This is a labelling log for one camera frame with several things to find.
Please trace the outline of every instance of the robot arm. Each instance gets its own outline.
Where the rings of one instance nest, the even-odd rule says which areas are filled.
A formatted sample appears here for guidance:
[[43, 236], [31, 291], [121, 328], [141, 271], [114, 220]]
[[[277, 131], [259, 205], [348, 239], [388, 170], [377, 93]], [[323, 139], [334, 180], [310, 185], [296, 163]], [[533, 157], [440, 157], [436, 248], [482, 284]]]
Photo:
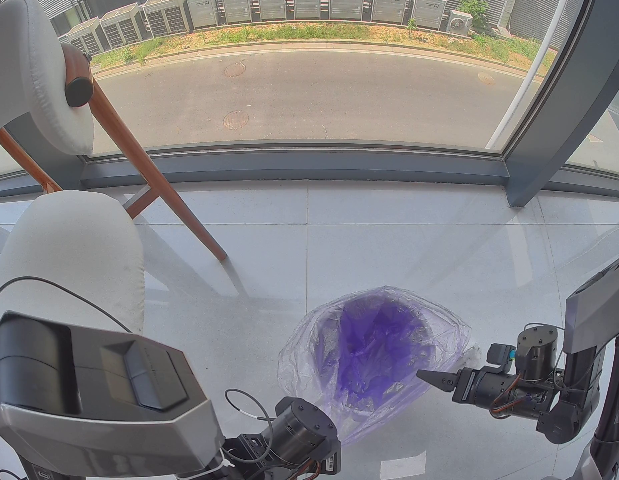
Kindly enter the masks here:
[[[496, 419], [535, 419], [536, 430], [554, 444], [574, 439], [596, 409], [605, 346], [615, 337], [612, 376], [594, 438], [573, 480], [611, 480], [619, 467], [619, 259], [579, 287], [566, 301], [564, 369], [556, 368], [557, 328], [524, 329], [516, 347], [492, 344], [480, 370], [419, 370], [422, 380], [452, 401], [487, 409]], [[510, 374], [512, 362], [515, 374]]]
[[327, 415], [293, 397], [275, 411], [263, 433], [225, 439], [181, 351], [16, 313], [0, 322], [0, 436], [29, 480], [339, 472]]

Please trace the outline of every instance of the purple trash bag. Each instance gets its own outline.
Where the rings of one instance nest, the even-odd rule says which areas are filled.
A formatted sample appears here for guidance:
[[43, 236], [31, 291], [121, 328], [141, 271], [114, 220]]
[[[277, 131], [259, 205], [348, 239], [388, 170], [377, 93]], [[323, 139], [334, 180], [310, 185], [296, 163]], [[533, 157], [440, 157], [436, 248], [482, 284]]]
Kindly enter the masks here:
[[418, 369], [450, 370], [469, 334], [458, 316], [414, 292], [353, 293], [303, 318], [279, 354], [278, 383], [321, 407], [352, 444], [427, 391]]

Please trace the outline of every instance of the grass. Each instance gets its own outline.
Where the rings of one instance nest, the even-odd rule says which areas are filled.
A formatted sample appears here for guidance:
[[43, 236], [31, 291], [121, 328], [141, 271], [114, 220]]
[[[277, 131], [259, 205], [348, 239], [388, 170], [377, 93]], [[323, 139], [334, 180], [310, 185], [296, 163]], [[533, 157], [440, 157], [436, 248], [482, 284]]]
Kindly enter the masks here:
[[[100, 64], [101, 69], [134, 62], [142, 64], [148, 56], [164, 55], [186, 51], [187, 49], [293, 39], [344, 39], [385, 44], [420, 45], [442, 51], [466, 53], [524, 69], [531, 66], [540, 48], [540, 43], [537, 41], [518, 37], [503, 39], [474, 35], [471, 38], [456, 38], [422, 30], [413, 31], [410, 37], [407, 29], [391, 26], [296, 22], [218, 28], [194, 34], [150, 39], [143, 43], [97, 55], [94, 57], [94, 64]], [[539, 75], [543, 76], [547, 73], [555, 56], [556, 52], [553, 50], [546, 53], [538, 71]]]

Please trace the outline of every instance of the gray window frame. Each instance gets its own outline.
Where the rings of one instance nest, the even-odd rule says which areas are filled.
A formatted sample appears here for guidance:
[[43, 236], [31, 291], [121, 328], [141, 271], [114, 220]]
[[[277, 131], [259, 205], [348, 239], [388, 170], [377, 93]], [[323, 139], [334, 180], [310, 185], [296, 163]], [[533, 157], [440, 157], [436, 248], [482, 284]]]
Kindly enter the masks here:
[[[393, 180], [500, 185], [512, 206], [539, 190], [619, 197], [619, 175], [567, 166], [619, 89], [619, 0], [584, 0], [550, 74], [502, 154], [392, 143], [290, 142], [151, 152], [171, 182], [210, 180]], [[69, 156], [40, 137], [29, 116], [8, 124], [61, 187], [144, 183], [125, 158]], [[0, 177], [0, 197], [40, 192], [25, 173]]]

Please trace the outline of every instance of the manhole cover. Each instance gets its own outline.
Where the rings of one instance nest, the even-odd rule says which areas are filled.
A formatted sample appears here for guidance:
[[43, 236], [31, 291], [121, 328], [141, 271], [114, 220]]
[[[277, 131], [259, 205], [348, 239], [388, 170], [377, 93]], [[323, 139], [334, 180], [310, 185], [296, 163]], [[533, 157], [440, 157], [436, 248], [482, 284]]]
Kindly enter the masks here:
[[247, 124], [249, 116], [247, 112], [242, 110], [234, 110], [225, 116], [223, 120], [223, 126], [228, 130], [238, 130]]
[[230, 64], [225, 68], [225, 76], [233, 77], [242, 75], [245, 72], [245, 65], [242, 62]]
[[492, 78], [491, 75], [484, 73], [482, 71], [479, 73], [479, 80], [481, 80], [483, 84], [487, 84], [487, 85], [494, 85], [496, 83], [494, 82], [494, 79]]

